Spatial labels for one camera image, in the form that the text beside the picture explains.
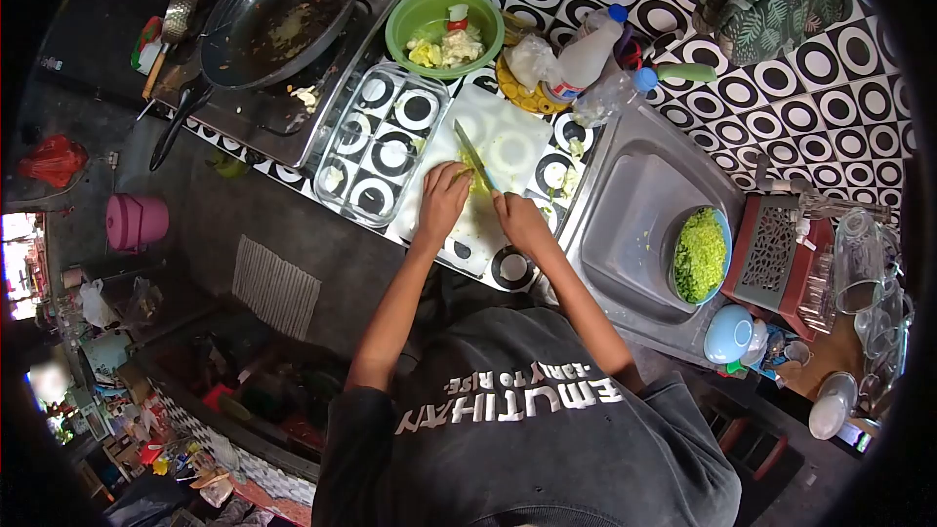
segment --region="plastic bag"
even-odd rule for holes
[[[162,302],[163,294],[159,287],[150,284],[149,279],[136,277],[133,280],[133,295],[130,296],[126,313],[123,315],[123,323],[151,324],[157,319]]]
[[[205,501],[214,508],[221,508],[221,505],[228,500],[234,491],[234,485],[228,478],[222,478],[208,486],[199,488],[199,494]]]
[[[543,37],[528,35],[516,46],[505,49],[504,59],[517,81],[531,92],[541,80],[552,84],[562,81],[553,48]]]
[[[81,315],[88,324],[105,328],[117,321],[111,307],[101,299],[101,289],[104,289],[104,282],[95,279],[89,284],[82,284],[79,289],[81,294]]]
[[[54,188],[64,188],[87,162],[88,152],[83,146],[64,135],[52,135],[28,157],[20,159],[17,171],[22,176],[49,182]]]

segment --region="stainless steel sink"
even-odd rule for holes
[[[627,109],[614,126],[606,127],[559,233],[559,244],[623,338],[694,364],[715,368],[716,365],[703,355],[703,337],[712,315],[726,302],[722,295],[687,312],[609,280],[582,261],[583,235],[615,163],[622,156],[650,154],[664,159],[692,182],[711,205],[725,212],[733,227],[734,240],[742,217],[743,193],[709,155],[693,143],[691,137],[681,133],[653,108],[642,105]]]

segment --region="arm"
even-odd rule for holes
[[[625,340],[572,270],[537,206],[515,193],[494,192],[492,196],[504,234],[550,280],[559,306],[596,364],[632,393],[643,389],[644,383]]]
[[[445,162],[423,179],[420,224],[404,264],[393,277],[365,329],[351,360],[345,390],[370,386],[387,391],[400,351],[407,341],[429,267],[449,236],[469,197],[471,171],[460,162]]]

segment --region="plastic bottle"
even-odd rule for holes
[[[579,92],[588,88],[599,79],[612,45],[621,36],[621,23],[607,20],[602,27],[583,39],[567,45],[559,54],[559,73],[562,81],[558,84],[545,83],[546,97],[557,103],[573,101]]]
[[[599,126],[621,114],[622,109],[657,86],[657,74],[650,68],[636,72],[622,70],[609,76],[582,98],[572,103],[572,119],[585,128]]]
[[[596,9],[586,16],[586,20],[576,30],[576,34],[566,43],[567,46],[579,41],[586,35],[595,32],[605,24],[605,21],[615,21],[624,29],[628,20],[628,9],[620,4],[612,4],[603,9]]]

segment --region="white cutting board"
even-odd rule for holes
[[[391,226],[406,240],[413,240],[423,198],[424,175],[441,162],[460,160],[454,119],[459,120],[502,192],[524,192],[553,134],[549,124],[509,101],[474,84],[463,87],[425,151]],[[468,247],[470,254],[460,256],[466,254],[466,249],[457,246],[450,251],[454,245],[447,242],[440,256],[473,275],[485,272],[495,253],[504,248],[507,240],[486,190],[468,197],[450,239]]]

